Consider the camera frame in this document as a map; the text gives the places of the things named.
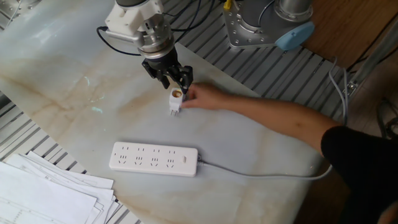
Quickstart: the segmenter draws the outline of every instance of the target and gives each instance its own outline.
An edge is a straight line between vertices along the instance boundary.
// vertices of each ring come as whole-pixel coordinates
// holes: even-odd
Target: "gray cable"
[[[259,25],[260,25],[261,17],[262,17],[262,15],[263,15],[263,13],[268,9],[268,7],[269,7],[272,3],[274,3],[274,1],[275,1],[275,0],[271,1],[270,3],[268,3],[268,5],[266,5],[265,8],[262,10],[262,12],[261,12],[261,14],[260,14],[260,17],[259,17]]]
[[[214,165],[214,164],[209,164],[209,163],[207,163],[205,161],[198,161],[198,166],[212,167],[214,169],[222,170],[222,171],[234,174],[234,175],[238,175],[240,177],[251,178],[251,179],[287,179],[287,180],[319,180],[319,179],[324,178],[326,175],[328,175],[329,172],[332,169],[332,166],[330,166],[325,173],[323,173],[322,175],[319,175],[317,177],[302,177],[302,176],[296,176],[296,175],[272,175],[272,174],[269,174],[269,175],[249,175],[249,174],[242,174],[240,172],[236,172],[236,171],[233,171],[233,170],[225,168],[225,167],[221,167],[221,166]]]
[[[344,125],[347,125],[348,122],[348,77],[347,77],[347,70],[343,68],[344,72],[344,94],[345,94],[345,103],[346,103],[346,116],[344,117]]]
[[[345,92],[346,92],[346,99],[347,99],[347,101],[346,101],[346,99],[344,98],[344,96],[343,96],[343,93],[341,92],[341,90],[340,90],[340,88],[338,87],[338,85],[337,85],[337,83],[336,83],[336,81],[335,81],[335,79],[333,78],[333,76],[331,75],[331,71],[335,68],[335,66],[336,66],[336,63],[337,63],[337,57],[334,57],[335,58],[335,62],[333,62],[333,66],[330,68],[330,70],[329,70],[329,72],[328,72],[328,74],[329,74],[329,78],[330,78],[330,81],[332,82],[332,84],[335,86],[335,88],[336,88],[336,91],[338,92],[338,94],[340,95],[340,98],[341,98],[341,102],[342,102],[342,104],[343,104],[343,119],[344,119],[344,125],[346,125],[346,121],[348,120],[348,115],[347,115],[347,106],[348,106],[348,89],[347,89],[347,72],[345,71],[345,69],[344,69],[344,82],[345,82]]]

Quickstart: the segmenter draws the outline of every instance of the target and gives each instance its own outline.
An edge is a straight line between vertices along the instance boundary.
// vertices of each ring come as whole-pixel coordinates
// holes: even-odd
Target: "white plug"
[[[109,167],[112,170],[194,177],[198,150],[187,147],[116,142]]]
[[[184,94],[181,89],[173,88],[169,97],[170,115],[176,116],[180,112],[183,99]]]

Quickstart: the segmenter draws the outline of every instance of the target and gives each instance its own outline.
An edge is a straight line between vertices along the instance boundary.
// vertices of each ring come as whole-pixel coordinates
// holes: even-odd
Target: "white power strip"
[[[198,150],[187,147],[116,142],[109,167],[112,170],[194,177]]]

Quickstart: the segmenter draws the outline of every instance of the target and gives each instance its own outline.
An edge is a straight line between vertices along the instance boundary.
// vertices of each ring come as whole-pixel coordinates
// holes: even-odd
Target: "marble table surface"
[[[116,141],[194,147],[204,160],[248,174],[308,176],[321,161],[305,143],[236,113],[189,109],[170,116],[171,88],[148,76],[142,57],[113,52],[96,36],[112,5],[43,1],[15,21],[0,35],[0,90],[91,174],[114,179],[117,198],[145,224],[292,223],[309,182],[245,179],[209,167],[199,167],[196,177],[109,168]],[[256,96],[176,48],[196,82]]]

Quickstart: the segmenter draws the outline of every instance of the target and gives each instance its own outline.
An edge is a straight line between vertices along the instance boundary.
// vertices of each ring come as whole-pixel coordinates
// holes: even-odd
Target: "wooden panel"
[[[315,33],[304,44],[338,65],[350,66],[398,12],[396,0],[314,0]]]

